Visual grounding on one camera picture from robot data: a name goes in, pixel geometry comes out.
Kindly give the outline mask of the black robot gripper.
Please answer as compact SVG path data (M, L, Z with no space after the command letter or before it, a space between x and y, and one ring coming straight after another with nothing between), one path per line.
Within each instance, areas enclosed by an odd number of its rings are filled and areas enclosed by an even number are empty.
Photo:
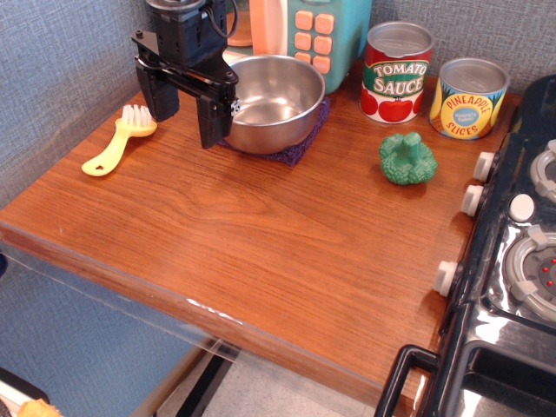
M154 30L136 31L136 74L149 113L164 122L180 108L178 89L166 78L195 76L224 85L196 99L201 144L215 146L229 136L241 100L235 94L238 75L223 59L228 38L225 1L148 1Z

